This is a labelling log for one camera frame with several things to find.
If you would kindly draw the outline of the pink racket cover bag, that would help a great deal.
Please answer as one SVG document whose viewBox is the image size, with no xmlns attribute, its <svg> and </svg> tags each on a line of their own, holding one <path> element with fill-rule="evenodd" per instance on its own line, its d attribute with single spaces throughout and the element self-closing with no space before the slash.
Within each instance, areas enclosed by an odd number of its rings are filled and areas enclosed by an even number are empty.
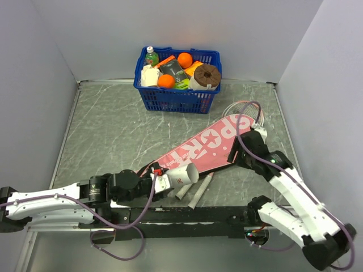
<svg viewBox="0 0 363 272">
<path fill-rule="evenodd" d="M 250 131 L 254 120 L 246 115 L 240 120 L 237 114 L 226 116 L 155 161 L 168 169 L 193 163 L 202 175 L 229 167 L 227 158 L 237 136 L 237 122 L 239 132 L 245 133 Z"/>
</svg>

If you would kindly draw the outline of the white shuttlecock tube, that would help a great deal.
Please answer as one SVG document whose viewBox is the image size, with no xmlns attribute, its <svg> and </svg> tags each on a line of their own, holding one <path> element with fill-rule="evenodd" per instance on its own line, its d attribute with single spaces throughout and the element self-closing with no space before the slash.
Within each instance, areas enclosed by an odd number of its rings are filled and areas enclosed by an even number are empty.
<svg viewBox="0 0 363 272">
<path fill-rule="evenodd" d="M 147 167 L 147 170 L 149 170 L 149 169 L 151 170 L 151 167 L 161 168 L 161 166 L 157 162 L 151 163 Z M 180 167 L 177 167 L 177 168 L 174 168 L 174 169 L 169 169 L 166 172 L 166 174 L 168 175 L 168 177 L 171 180 L 171 185 L 172 185 L 173 190 L 177 189 L 177 188 L 181 188 L 181 187 L 183 187 L 185 185 L 188 185 L 188 184 L 195 184 L 199 180 L 199 172 L 198 172 L 196 166 L 193 163 L 189 163 L 189 164 L 186 164 L 184 166 L 180 166 Z M 155 181 L 156 181 L 156 177 L 154 177 L 153 183 L 152 183 L 152 186 L 151 186 L 151 191 L 153 191 L 153 192 L 154 192 Z M 163 198 L 154 197 L 154 195 L 153 195 L 151 200 L 153 202 L 156 202 L 156 201 L 159 201 L 161 199 L 163 199 Z M 111 207 L 112 208 L 124 207 L 125 203 L 127 203 L 127 202 L 117 203 L 117 202 L 111 200 Z"/>
</svg>

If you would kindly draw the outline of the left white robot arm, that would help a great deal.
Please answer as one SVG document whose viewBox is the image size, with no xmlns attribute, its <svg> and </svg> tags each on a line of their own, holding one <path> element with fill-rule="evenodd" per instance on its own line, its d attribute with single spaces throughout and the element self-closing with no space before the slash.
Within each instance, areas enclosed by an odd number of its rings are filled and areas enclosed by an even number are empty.
<svg viewBox="0 0 363 272">
<path fill-rule="evenodd" d="M 171 190 L 171 180 L 162 169 L 142 177 L 127 169 L 33 193 L 4 187 L 1 188 L 1 232 L 18 232 L 25 226 L 55 222 L 124 228 L 124 224 L 112 222 L 112 202 L 147 196 L 147 202 L 152 203 L 166 197 Z"/>
</svg>

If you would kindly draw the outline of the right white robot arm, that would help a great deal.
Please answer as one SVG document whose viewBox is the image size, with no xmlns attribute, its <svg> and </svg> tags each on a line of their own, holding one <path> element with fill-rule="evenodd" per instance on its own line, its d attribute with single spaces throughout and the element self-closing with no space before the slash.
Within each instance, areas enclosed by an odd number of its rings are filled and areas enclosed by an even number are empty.
<svg viewBox="0 0 363 272">
<path fill-rule="evenodd" d="M 262 195 L 249 203 L 247 217 L 251 224 L 259 226 L 264 222 L 280 230 L 299 245 L 308 262 L 319 271 L 354 251 L 354 226 L 333 216 L 312 194 L 285 154 L 269 151 L 258 130 L 237 135 L 227 160 L 263 176 L 296 213 L 290 215 Z"/>
</svg>

